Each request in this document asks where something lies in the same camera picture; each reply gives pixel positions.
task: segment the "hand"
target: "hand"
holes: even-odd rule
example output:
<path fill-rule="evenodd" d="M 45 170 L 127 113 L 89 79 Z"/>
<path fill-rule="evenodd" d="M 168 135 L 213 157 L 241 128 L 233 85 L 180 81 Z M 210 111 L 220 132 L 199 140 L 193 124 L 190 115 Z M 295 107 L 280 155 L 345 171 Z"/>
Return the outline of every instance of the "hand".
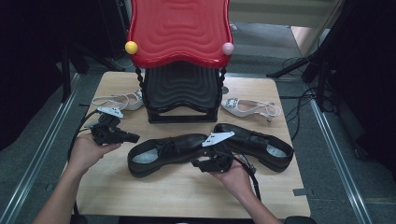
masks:
<path fill-rule="evenodd" d="M 80 135 L 72 148 L 68 169 L 84 175 L 88 169 L 95 165 L 108 152 L 119 148 L 121 144 L 108 144 L 105 146 L 97 145 L 90 133 Z"/>
<path fill-rule="evenodd" d="M 250 176 L 244 167 L 237 161 L 233 161 L 230 170 L 227 172 L 211 172 L 210 174 L 217 178 L 237 199 L 239 199 L 243 193 L 253 194 L 250 185 Z"/>

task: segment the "black loafer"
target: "black loafer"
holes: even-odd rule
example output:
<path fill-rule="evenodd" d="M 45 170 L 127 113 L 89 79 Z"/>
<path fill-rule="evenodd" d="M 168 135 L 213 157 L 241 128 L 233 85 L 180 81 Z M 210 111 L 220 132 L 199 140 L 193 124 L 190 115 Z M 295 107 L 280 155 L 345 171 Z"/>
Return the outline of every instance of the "black loafer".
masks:
<path fill-rule="evenodd" d="M 133 147 L 128 153 L 129 171 L 134 177 L 144 177 L 170 163 L 188 162 L 200 157 L 198 150 L 207 135 L 183 134 L 164 139 L 150 139 Z"/>
<path fill-rule="evenodd" d="M 286 170 L 293 159 L 294 149 L 272 135 L 256 133 L 227 123 L 217 124 L 214 132 L 234 132 L 234 136 L 224 141 L 231 151 L 255 157 L 275 172 Z"/>

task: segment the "black curtain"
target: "black curtain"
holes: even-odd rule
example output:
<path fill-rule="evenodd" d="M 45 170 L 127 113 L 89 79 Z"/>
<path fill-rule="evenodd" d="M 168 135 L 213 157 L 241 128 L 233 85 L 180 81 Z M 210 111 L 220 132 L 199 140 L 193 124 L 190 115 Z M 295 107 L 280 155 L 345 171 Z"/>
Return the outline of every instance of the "black curtain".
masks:
<path fill-rule="evenodd" d="M 0 2 L 0 150 L 12 144 L 61 86 L 57 1 Z"/>
<path fill-rule="evenodd" d="M 396 175 L 396 5 L 359 1 L 332 48 L 335 73 L 329 82 L 345 100 L 364 134 L 353 139 L 367 158 Z M 339 111 L 343 117 L 345 111 Z M 353 133 L 357 127 L 347 126 Z"/>

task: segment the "wooden table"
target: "wooden table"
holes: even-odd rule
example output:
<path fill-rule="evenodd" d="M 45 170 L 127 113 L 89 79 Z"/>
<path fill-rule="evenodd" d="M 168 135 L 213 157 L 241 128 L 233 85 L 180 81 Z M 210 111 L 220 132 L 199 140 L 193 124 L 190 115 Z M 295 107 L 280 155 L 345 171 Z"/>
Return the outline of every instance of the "wooden table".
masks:
<path fill-rule="evenodd" d="M 95 96 L 129 93 L 140 89 L 135 73 L 107 72 Z M 240 99 L 272 101 L 281 106 L 276 84 L 267 78 L 226 77 L 224 85 L 229 93 Z M 178 108 L 172 113 L 187 113 Z M 210 135 L 217 123 L 150 124 L 145 107 L 136 111 L 122 111 L 122 130 L 140 135 L 136 144 L 149 139 L 178 136 L 185 133 Z M 92 116 L 88 121 L 97 120 Z M 238 118 L 224 109 L 219 110 L 218 123 L 225 122 L 274 135 L 291 145 L 284 114 L 273 121 L 252 115 Z M 136 146 L 124 143 L 97 162 L 81 180 L 78 191 L 78 211 L 83 215 L 139 216 L 139 217 L 213 217 L 250 218 L 239 202 L 208 173 L 189 162 L 169 164 L 143 178 L 133 177 L 128 170 L 128 152 Z M 294 189 L 303 189 L 300 171 L 294 157 L 283 173 L 269 170 L 253 157 L 247 157 L 257 168 L 262 202 L 278 217 L 310 216 L 306 197 L 295 196 Z"/>

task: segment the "shoe insole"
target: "shoe insole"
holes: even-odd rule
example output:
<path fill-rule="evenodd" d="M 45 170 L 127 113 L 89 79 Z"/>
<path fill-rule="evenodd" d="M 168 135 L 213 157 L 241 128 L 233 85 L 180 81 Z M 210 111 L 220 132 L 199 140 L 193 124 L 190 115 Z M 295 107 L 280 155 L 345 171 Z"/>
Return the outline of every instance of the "shoe insole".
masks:
<path fill-rule="evenodd" d="M 271 145 L 267 145 L 267 151 L 271 155 L 273 155 L 275 157 L 278 157 L 278 158 L 286 158 L 286 157 L 288 157 L 288 155 L 286 155 L 286 153 L 284 151 L 280 150 L 277 147 L 273 147 Z"/>
<path fill-rule="evenodd" d="M 158 159 L 158 150 L 154 148 L 142 154 L 135 156 L 132 161 L 137 163 L 151 163 Z"/>

